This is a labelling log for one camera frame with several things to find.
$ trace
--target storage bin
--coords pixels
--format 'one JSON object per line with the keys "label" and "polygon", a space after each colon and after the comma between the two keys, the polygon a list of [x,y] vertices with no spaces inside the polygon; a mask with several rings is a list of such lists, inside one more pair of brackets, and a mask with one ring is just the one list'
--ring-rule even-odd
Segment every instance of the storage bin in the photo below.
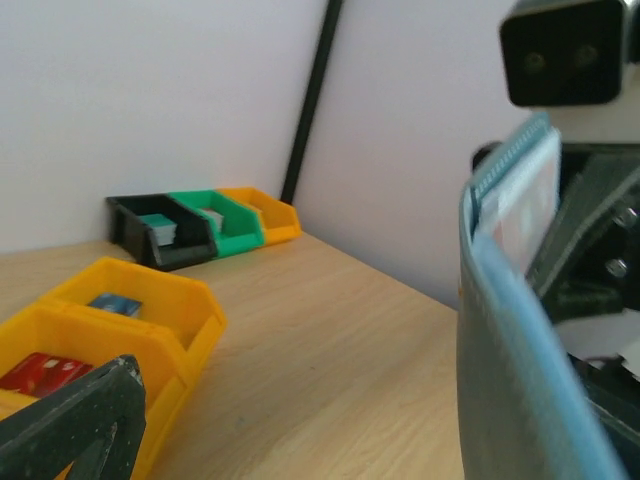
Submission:
{"label": "storage bin", "polygon": [[[171,271],[216,256],[206,219],[168,195],[109,197],[107,204],[111,213],[109,240],[124,248],[141,265]],[[165,217],[175,223],[173,241],[170,244],[159,241],[152,223],[142,217]]]}
{"label": "storage bin", "polygon": [[[42,352],[94,366],[133,353],[146,389],[147,428],[133,472],[146,478],[184,402],[193,391],[192,378],[176,368],[164,338],[123,322],[107,322],[54,305],[28,307],[0,325],[0,376],[29,354]],[[13,413],[35,399],[0,390],[2,415]]]}
{"label": "storage bin", "polygon": [[258,214],[265,245],[274,245],[302,234],[296,209],[252,187],[221,188],[218,192]]}
{"label": "storage bin", "polygon": [[[88,306],[103,293],[141,302],[137,318]],[[162,336],[194,380],[227,326],[222,309],[204,282],[109,257],[60,284],[40,301],[105,325]],[[137,356],[135,351],[128,353]]]}
{"label": "storage bin", "polygon": [[[207,219],[219,257],[247,252],[264,245],[260,219],[252,209],[214,190],[175,192],[169,195]],[[213,218],[207,214],[208,209],[221,218]]]}

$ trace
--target yellow storage bin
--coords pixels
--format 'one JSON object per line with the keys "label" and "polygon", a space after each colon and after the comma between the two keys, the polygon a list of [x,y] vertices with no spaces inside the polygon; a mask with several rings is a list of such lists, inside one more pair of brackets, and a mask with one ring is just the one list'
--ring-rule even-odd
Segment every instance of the yellow storage bin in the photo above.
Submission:
{"label": "yellow storage bin", "polygon": [[220,188],[218,192],[258,213],[265,245],[286,242],[302,234],[296,209],[252,187]]}
{"label": "yellow storage bin", "polygon": [[[124,322],[105,322],[51,305],[34,305],[0,325],[0,376],[34,352],[72,358],[94,366],[133,353],[146,389],[147,428],[138,452],[133,478],[146,478],[175,418],[193,391],[194,382],[182,376],[165,338]],[[1,415],[35,401],[0,390]]]}
{"label": "yellow storage bin", "polygon": [[[137,318],[88,306],[103,293],[142,303]],[[197,380],[227,326],[222,309],[200,281],[114,258],[98,260],[44,295],[41,302],[105,323],[162,335],[172,355]]]}

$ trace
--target black pole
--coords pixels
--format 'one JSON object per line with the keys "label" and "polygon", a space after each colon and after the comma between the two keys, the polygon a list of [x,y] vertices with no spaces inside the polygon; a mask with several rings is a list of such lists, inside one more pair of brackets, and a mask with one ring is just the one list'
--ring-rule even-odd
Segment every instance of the black pole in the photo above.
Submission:
{"label": "black pole", "polygon": [[324,82],[327,71],[327,63],[329,62],[331,46],[333,44],[333,38],[335,37],[338,18],[340,18],[340,10],[342,9],[343,3],[343,0],[328,0],[327,2],[322,31],[320,32],[320,38],[318,40],[318,48],[313,61],[309,84],[307,85],[307,94],[302,105],[302,111],[300,112],[298,130],[296,131],[293,147],[291,148],[289,165],[287,166],[287,173],[284,178],[282,193],[280,194],[280,200],[288,204],[293,203],[293,197],[295,196],[296,187],[298,186],[298,177],[302,169],[304,153],[307,149],[311,125],[313,124],[313,117],[316,114],[316,107],[318,106],[318,99],[320,98],[320,91],[322,90],[322,83]]}

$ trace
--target green storage bin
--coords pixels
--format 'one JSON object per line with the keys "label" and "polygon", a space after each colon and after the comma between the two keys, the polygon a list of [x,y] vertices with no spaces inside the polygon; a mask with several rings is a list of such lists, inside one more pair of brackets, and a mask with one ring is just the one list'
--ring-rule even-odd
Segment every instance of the green storage bin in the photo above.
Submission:
{"label": "green storage bin", "polygon": [[264,245],[258,214],[214,190],[174,192],[169,196],[205,217],[218,257],[244,253]]}

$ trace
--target wooden table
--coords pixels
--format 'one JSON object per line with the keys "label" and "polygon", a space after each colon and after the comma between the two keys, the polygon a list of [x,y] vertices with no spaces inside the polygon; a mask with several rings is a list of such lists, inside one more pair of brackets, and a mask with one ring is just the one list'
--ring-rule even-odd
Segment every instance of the wooden table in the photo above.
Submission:
{"label": "wooden table", "polygon": [[[0,256],[0,318],[103,255]],[[463,478],[453,310],[310,236],[179,273],[229,328],[151,479]]]}

